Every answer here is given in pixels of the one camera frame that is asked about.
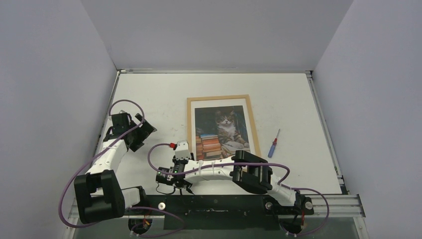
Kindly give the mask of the wooden picture frame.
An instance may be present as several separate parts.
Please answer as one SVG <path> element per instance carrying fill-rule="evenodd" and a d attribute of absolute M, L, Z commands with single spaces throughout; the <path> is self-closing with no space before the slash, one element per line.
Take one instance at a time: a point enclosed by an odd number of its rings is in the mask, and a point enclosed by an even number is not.
<path fill-rule="evenodd" d="M 249 95 L 187 98 L 188 141 L 197 160 L 261 155 Z"/>

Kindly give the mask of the blue red screwdriver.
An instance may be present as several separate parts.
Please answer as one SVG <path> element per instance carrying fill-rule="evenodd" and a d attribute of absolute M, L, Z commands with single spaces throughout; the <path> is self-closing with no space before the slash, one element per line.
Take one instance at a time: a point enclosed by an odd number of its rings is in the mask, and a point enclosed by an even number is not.
<path fill-rule="evenodd" d="M 274 138 L 274 140 L 273 140 L 273 142 L 272 142 L 272 145 L 271 145 L 271 147 L 270 147 L 270 149 L 269 149 L 269 152 L 268 152 L 268 154 L 267 154 L 267 157 L 268 157 L 268 158 L 272 158 L 272 157 L 273 157 L 273 154 L 274 154 L 275 148 L 276 148 L 276 146 L 277 146 L 278 137 L 279 137 L 279 135 L 280 135 L 280 132 L 281 132 L 281 129 L 278 129 L 277 134 L 276 134 L 276 137 Z"/>

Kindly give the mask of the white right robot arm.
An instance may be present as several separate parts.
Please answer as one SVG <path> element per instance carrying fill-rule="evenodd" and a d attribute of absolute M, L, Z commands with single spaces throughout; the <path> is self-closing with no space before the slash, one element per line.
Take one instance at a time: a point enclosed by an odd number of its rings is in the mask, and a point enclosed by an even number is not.
<path fill-rule="evenodd" d="M 173 158 L 174 165 L 156 169 L 156 182 L 175 188 L 190 188 L 203 181 L 231 181 L 254 195 L 268 195 L 268 210 L 278 215 L 312 215 L 310 197 L 298 189 L 283 185 L 290 175 L 289 167 L 270 163 L 247 151 L 238 150 L 234 156 L 210 161 Z"/>

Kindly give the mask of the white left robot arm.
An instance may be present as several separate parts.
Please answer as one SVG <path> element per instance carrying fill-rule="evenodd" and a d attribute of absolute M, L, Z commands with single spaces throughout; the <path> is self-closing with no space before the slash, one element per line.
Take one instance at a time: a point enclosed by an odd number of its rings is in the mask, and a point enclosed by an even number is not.
<path fill-rule="evenodd" d="M 111 121 L 103 139 L 104 154 L 74 180 L 79 218 L 84 225 L 120 218 L 128 208 L 140 215 L 149 206 L 142 186 L 122 189 L 115 173 L 124 155 L 137 151 L 157 129 L 146 120 L 137 125 L 126 112 L 112 115 Z"/>

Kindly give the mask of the cat photo print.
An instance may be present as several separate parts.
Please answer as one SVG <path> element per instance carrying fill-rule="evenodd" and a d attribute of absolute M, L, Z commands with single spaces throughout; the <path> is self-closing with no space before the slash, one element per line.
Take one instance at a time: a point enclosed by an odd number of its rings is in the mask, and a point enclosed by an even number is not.
<path fill-rule="evenodd" d="M 243 106 L 204 107 L 194 109 L 196 157 L 217 160 L 251 151 Z"/>

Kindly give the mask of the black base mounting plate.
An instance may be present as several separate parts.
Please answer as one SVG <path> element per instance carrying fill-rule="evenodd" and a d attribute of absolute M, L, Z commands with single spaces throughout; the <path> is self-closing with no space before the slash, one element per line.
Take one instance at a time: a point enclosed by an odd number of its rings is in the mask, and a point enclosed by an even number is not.
<path fill-rule="evenodd" d="M 279 230 L 279 218 L 298 225 L 301 216 L 314 214 L 305 204 L 311 199 L 300 196 L 294 206 L 281 206 L 268 195 L 149 195 L 145 207 L 164 210 L 186 223 L 188 230 Z"/>

